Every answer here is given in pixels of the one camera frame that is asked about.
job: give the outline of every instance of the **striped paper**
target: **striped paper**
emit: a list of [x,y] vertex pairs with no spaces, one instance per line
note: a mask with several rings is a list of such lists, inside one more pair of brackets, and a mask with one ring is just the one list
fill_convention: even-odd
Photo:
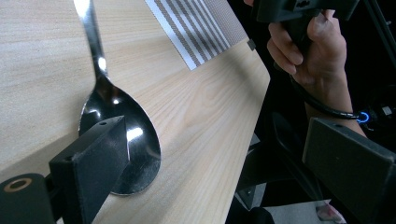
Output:
[[227,0],[146,0],[193,70],[248,37]]

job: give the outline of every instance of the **spoon handle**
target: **spoon handle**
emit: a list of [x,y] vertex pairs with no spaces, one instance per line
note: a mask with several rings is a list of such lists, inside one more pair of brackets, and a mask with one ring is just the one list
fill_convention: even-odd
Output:
[[92,0],[74,0],[79,20],[84,25],[85,34],[90,44],[93,69],[96,79],[107,77],[105,54],[102,50],[102,42],[96,22],[95,9]]

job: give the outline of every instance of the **wooden table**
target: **wooden table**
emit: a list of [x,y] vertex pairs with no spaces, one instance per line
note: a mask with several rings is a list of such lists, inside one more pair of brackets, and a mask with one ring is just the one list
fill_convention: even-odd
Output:
[[[260,57],[245,39],[190,71],[144,0],[95,6],[109,76],[147,111],[163,161],[94,222],[223,223],[269,83]],[[86,37],[71,0],[1,1],[0,31],[0,181],[47,175],[93,88]]]

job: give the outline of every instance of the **blue light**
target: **blue light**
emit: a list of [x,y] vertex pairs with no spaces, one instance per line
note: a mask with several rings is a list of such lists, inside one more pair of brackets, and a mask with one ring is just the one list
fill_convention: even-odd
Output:
[[370,120],[370,115],[369,114],[367,114],[366,112],[360,112],[360,116],[359,116],[359,118],[357,119],[357,121],[358,121],[358,123],[366,123],[367,121],[369,121]]

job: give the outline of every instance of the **spoon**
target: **spoon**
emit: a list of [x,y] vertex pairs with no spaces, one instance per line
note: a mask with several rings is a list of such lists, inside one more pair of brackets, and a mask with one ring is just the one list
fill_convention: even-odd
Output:
[[90,44],[96,77],[95,87],[82,108],[78,134],[84,134],[104,119],[124,116],[130,163],[111,192],[119,195],[137,193],[158,174],[161,165],[160,142],[143,108],[125,91],[113,85],[107,76],[92,0],[74,0],[74,4]]

